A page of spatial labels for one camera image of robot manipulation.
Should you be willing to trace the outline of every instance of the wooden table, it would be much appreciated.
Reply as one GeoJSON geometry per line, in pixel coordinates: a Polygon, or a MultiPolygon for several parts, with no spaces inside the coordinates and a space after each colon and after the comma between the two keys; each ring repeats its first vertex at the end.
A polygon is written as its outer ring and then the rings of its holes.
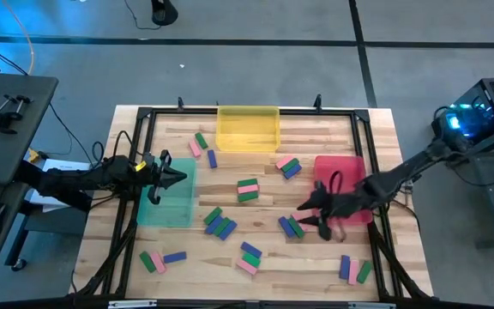
{"type": "MultiPolygon", "coordinates": [[[[133,132],[139,106],[117,106],[106,144],[111,155],[117,133],[133,132]]],[[[381,170],[402,162],[389,109],[370,109],[370,121],[381,170]]],[[[190,158],[188,141],[201,131],[210,148],[214,143],[216,115],[159,115],[152,154],[168,149],[173,158],[190,158]]],[[[143,148],[146,122],[139,149],[143,148]]],[[[288,239],[278,218],[289,216],[312,189],[313,163],[317,155],[354,155],[350,121],[338,116],[281,116],[281,146],[275,154],[217,152],[219,167],[210,169],[207,156],[198,160],[194,220],[190,228],[139,227],[130,268],[127,298],[226,299],[226,300],[377,300],[374,271],[363,285],[350,286],[338,278],[340,256],[371,260],[367,229],[348,227],[345,243],[326,242],[311,230],[303,239],[288,239]],[[274,163],[285,155],[300,160],[303,170],[285,182],[274,163]],[[237,181],[257,178],[260,196],[255,201],[237,202],[237,181]],[[226,240],[204,233],[202,219],[216,206],[238,223],[226,240]],[[259,248],[262,263],[255,276],[235,266],[243,241],[259,248]],[[142,251],[163,254],[187,251],[188,259],[168,265],[165,274],[149,274],[138,255],[142,251]]],[[[360,135],[364,158],[368,158],[363,127],[360,135]]],[[[130,145],[123,139],[118,154],[127,155],[130,145]]],[[[370,171],[368,159],[366,170],[370,171]]],[[[118,200],[102,204],[88,216],[77,264],[78,287],[100,267],[108,254],[118,200]]],[[[395,251],[409,275],[432,294],[425,255],[415,219],[407,211],[392,207],[389,220],[395,251]]],[[[122,260],[117,262],[112,291],[117,285],[122,260]]],[[[387,288],[392,290],[388,266],[384,264],[387,288]]]]}

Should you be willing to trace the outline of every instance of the blue light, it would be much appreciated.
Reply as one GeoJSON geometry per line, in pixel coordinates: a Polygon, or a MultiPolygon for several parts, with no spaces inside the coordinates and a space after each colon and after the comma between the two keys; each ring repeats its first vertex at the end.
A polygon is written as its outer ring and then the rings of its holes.
{"type": "Polygon", "coordinates": [[[449,117],[447,119],[449,122],[449,127],[453,130],[459,130],[461,128],[461,124],[459,123],[459,119],[456,116],[449,117]]]}

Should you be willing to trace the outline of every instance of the green block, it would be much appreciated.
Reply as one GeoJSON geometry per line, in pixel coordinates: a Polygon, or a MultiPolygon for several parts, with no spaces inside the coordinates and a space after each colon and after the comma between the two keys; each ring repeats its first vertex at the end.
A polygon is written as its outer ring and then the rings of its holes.
{"type": "Polygon", "coordinates": [[[258,181],[256,181],[256,179],[246,179],[238,181],[238,187],[246,185],[258,185],[258,181]]]}
{"type": "Polygon", "coordinates": [[[285,164],[282,168],[281,168],[281,171],[283,171],[283,173],[287,172],[288,170],[290,170],[292,167],[296,166],[298,164],[298,159],[297,158],[294,158],[292,159],[291,161],[289,161],[289,163],[285,164]]]}
{"type": "Polygon", "coordinates": [[[258,266],[261,264],[261,260],[250,253],[244,254],[244,261],[251,264],[255,268],[258,268],[258,266]]]}
{"type": "Polygon", "coordinates": [[[155,265],[154,265],[154,262],[152,262],[152,258],[150,257],[150,255],[146,251],[143,251],[140,254],[140,257],[141,257],[142,262],[144,263],[144,266],[146,266],[148,271],[150,273],[155,272],[155,265]]]}
{"type": "Polygon", "coordinates": [[[230,219],[228,217],[224,218],[224,220],[219,224],[218,227],[214,230],[214,236],[219,236],[222,231],[226,228],[226,226],[230,223],[230,219]]]}
{"type": "Polygon", "coordinates": [[[361,266],[361,270],[359,271],[358,274],[358,282],[359,283],[365,283],[365,279],[367,279],[367,276],[371,272],[371,268],[373,265],[369,261],[365,261],[364,265],[361,266]]]}
{"type": "Polygon", "coordinates": [[[247,202],[251,199],[258,198],[258,192],[253,191],[253,192],[247,192],[247,193],[242,193],[238,195],[238,201],[239,202],[247,202]]]}
{"type": "Polygon", "coordinates": [[[219,216],[221,213],[222,213],[222,209],[220,209],[220,207],[217,207],[213,209],[213,211],[211,211],[211,213],[208,216],[206,216],[205,219],[203,219],[203,222],[209,225],[211,224],[211,222],[213,222],[214,218],[219,216]]]}
{"type": "Polygon", "coordinates": [[[201,147],[202,149],[205,149],[208,147],[207,142],[205,142],[205,138],[203,138],[202,133],[200,133],[200,132],[196,133],[196,140],[197,140],[197,143],[199,144],[199,147],[201,147]]]}
{"type": "Polygon", "coordinates": [[[299,226],[299,224],[297,223],[295,218],[291,217],[288,220],[289,220],[289,224],[291,224],[292,229],[295,230],[295,234],[297,234],[297,236],[299,238],[303,238],[304,237],[304,231],[299,226]]]}

